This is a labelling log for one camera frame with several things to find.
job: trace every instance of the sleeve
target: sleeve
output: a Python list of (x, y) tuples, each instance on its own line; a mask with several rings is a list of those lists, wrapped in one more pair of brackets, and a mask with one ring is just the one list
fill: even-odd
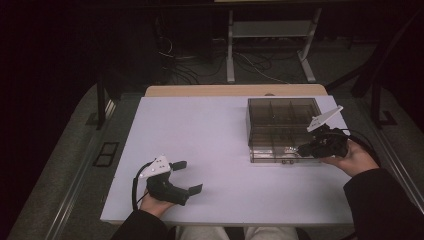
[(424, 215), (386, 170), (360, 173), (344, 190), (359, 239), (424, 239)]
[(130, 214), (125, 222), (118, 228), (112, 240), (162, 240), (167, 237), (165, 224), (152, 214), (137, 210)]

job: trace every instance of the table surface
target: table surface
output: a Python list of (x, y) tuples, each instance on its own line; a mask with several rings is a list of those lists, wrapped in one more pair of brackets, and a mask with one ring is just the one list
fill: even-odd
[[(308, 95), (302, 86), (311, 88), (311, 93), (323, 94)], [(342, 190), (349, 178), (339, 169), (321, 163), (266, 166), (250, 163), (245, 125), (248, 98), (272, 91), (286, 93), (286, 97), (315, 97), (322, 112), (336, 107), (334, 99), (322, 92), (322, 86), (302, 86), (242, 86), (248, 89), (249, 96), (232, 97), (219, 95), (228, 95), (236, 89), (237, 94), (242, 94), (239, 86), (149, 88), (146, 92), (149, 97), (140, 101), (101, 220), (119, 224), (126, 219), (132, 211), (132, 178), (145, 163), (165, 154), (170, 162), (188, 162), (186, 169), (171, 174), (170, 181), (175, 186), (187, 189), (204, 184), (203, 191), (192, 196), (186, 206), (175, 206), (163, 216), (169, 224), (352, 224)], [(189, 96), (198, 93), (198, 89), (209, 96)], [(346, 127), (340, 114), (328, 124)], [(145, 186), (145, 180), (141, 179), (140, 196)]]

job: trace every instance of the pants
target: pants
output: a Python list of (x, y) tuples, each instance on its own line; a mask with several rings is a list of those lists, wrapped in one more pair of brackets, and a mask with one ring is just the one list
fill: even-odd
[[(245, 240), (299, 240), (294, 227), (245, 227)], [(176, 240), (230, 240), (223, 227), (177, 227)]]

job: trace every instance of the person's arm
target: person's arm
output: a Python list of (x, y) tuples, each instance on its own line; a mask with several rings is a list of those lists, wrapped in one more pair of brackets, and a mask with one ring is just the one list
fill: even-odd
[(141, 202), (140, 209), (130, 214), (115, 232), (112, 240), (166, 239), (168, 229), (160, 217), (173, 205), (173, 203), (156, 200), (147, 194)]
[(344, 186), (359, 239), (424, 239), (424, 215), (401, 185), (358, 144), (348, 141), (345, 158), (321, 161), (335, 165), (352, 179)]

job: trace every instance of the human hand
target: human hand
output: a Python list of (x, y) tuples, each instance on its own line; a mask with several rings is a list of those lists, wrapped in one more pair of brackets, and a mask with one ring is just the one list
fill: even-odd
[(159, 201), (156, 198), (150, 196), (149, 193), (147, 193), (143, 200), (141, 201), (140, 210), (146, 211), (158, 218), (162, 216), (162, 214), (165, 213), (166, 210), (168, 210), (170, 207), (174, 206), (175, 203), (165, 202), (165, 201)]
[(379, 168), (374, 159), (359, 144), (348, 140), (348, 153), (346, 157), (320, 158), (321, 162), (334, 165), (353, 177), (358, 173)]

